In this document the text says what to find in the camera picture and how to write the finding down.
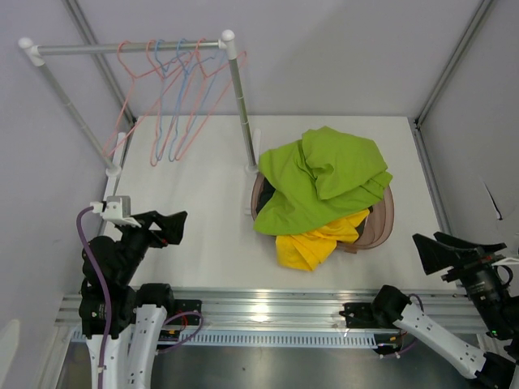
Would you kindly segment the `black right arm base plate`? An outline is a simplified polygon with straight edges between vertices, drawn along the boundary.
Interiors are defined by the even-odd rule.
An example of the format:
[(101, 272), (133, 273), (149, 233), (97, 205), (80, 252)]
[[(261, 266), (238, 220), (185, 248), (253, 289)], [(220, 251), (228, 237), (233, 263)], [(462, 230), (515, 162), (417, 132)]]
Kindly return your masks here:
[(350, 329), (378, 329), (391, 328), (382, 317), (376, 317), (367, 302), (347, 302), (342, 306), (339, 315), (345, 320), (345, 326)]

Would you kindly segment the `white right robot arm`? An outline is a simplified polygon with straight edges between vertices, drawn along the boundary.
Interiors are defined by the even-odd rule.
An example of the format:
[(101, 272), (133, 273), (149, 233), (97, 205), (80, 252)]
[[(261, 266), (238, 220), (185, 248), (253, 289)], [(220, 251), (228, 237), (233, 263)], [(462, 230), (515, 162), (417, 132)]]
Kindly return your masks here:
[(505, 343), (501, 352), (475, 346), (461, 338), (457, 329), (411, 300), (408, 293), (384, 285), (371, 303), (371, 320), (380, 327), (394, 327), (412, 335), (442, 357), (476, 388), (518, 386), (518, 298), (499, 273), (512, 274), (511, 259), (503, 242), (468, 242), (436, 232), (420, 233), (413, 241), (425, 274), (441, 274), (442, 281), (457, 283), (474, 306), (487, 336)]

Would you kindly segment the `blue hanger with olive shorts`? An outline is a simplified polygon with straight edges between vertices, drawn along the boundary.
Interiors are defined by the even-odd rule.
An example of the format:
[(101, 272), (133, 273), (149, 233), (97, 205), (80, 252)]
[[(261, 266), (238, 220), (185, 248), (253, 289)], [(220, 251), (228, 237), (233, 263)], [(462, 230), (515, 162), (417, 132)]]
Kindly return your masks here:
[(182, 99), (183, 90), (185, 88), (185, 85), (187, 83), (187, 79), (189, 76), (189, 70), (188, 65), (191, 61), (192, 55), (189, 51), (186, 51), (185, 49), (181, 49), (182, 45), (187, 43), (186, 38), (182, 38), (175, 49), (175, 55), (167, 62), (163, 62), (159, 58), (159, 48), (161, 47), (161, 44), (165, 43), (164, 40), (160, 39), (156, 42), (154, 46), (153, 51), (153, 57), (157, 64), (159, 65), (159, 78), (161, 80), (161, 91), (159, 96), (159, 105), (157, 110), (157, 116), (158, 116), (158, 129), (156, 130), (156, 137), (154, 140), (154, 146), (153, 146), (153, 154), (152, 154), (152, 160), (154, 162), (152, 163), (153, 166), (156, 166), (163, 158), (165, 147), (168, 144), (169, 141), (169, 135), (170, 131), (173, 125), (173, 122), (170, 122), (169, 129), (164, 130), (163, 129), (163, 113), (164, 113), (164, 98), (165, 94), (168, 92), (170, 88), (174, 86), (176, 83), (176, 80), (179, 76), (182, 77), (182, 83), (180, 87), (180, 97), (177, 99), (174, 115), (177, 114), (178, 109), (180, 108), (179, 101)]

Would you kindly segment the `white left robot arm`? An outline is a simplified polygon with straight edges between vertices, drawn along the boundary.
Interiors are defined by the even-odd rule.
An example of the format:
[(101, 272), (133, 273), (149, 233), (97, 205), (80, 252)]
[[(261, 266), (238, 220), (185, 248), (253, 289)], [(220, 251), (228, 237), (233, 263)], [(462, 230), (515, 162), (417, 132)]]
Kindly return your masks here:
[(150, 249), (181, 243), (187, 212), (169, 216), (151, 211), (136, 215), (134, 225), (116, 228), (121, 237), (88, 240), (82, 228), (84, 209), (76, 218), (83, 245), (79, 316), (86, 337), (94, 388), (149, 388), (157, 341), (163, 324), (176, 314), (169, 284), (130, 282)]

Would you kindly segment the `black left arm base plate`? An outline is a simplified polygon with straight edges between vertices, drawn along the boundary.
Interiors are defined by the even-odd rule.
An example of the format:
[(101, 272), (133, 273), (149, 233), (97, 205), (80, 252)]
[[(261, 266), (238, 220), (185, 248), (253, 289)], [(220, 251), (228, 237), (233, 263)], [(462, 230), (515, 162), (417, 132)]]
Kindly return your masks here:
[[(177, 299), (174, 302), (174, 316), (186, 312), (202, 313), (202, 301), (196, 299)], [(173, 326), (188, 327), (198, 326), (200, 317), (194, 314), (182, 316), (172, 320), (169, 324)]]

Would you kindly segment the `pink wire hanger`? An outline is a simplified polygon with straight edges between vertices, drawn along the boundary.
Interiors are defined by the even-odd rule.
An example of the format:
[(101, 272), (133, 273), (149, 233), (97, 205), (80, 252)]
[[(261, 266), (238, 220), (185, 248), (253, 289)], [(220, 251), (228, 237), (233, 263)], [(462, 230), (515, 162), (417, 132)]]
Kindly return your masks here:
[(169, 123), (173, 138), (167, 145), (167, 159), (181, 161), (191, 149), (222, 100), (235, 84), (241, 83), (240, 70), (247, 61), (247, 51), (218, 49), (203, 55), (197, 46), (181, 66), (182, 83)]

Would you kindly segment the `lime green shorts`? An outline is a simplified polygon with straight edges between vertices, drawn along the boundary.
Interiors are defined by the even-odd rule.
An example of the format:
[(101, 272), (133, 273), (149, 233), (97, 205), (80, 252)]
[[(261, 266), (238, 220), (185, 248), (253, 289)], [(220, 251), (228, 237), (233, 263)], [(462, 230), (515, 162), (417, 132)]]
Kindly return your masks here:
[(275, 191), (254, 229), (270, 236), (310, 232), (373, 207), (392, 181), (374, 140), (327, 126), (267, 150), (258, 169)]

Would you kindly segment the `yellow shorts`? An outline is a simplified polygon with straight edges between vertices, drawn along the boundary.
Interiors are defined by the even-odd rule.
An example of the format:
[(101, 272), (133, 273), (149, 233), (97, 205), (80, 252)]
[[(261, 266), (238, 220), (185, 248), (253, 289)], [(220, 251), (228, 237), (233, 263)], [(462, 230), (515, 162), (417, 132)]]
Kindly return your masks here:
[(370, 214), (367, 208), (309, 232), (277, 236), (277, 262), (299, 271), (314, 271), (339, 243), (353, 244), (361, 237)]

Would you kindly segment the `navy dark shorts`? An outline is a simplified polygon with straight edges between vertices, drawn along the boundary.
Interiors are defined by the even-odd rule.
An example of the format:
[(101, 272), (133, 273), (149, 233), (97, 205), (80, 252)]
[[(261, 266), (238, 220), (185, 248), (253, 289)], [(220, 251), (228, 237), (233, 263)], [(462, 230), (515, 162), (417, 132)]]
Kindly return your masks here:
[(257, 213), (260, 213), (260, 211), (264, 208), (268, 201), (273, 197), (275, 192), (276, 188), (268, 181), (267, 178), (265, 178), (263, 181), (263, 185), (260, 189), (255, 208)]

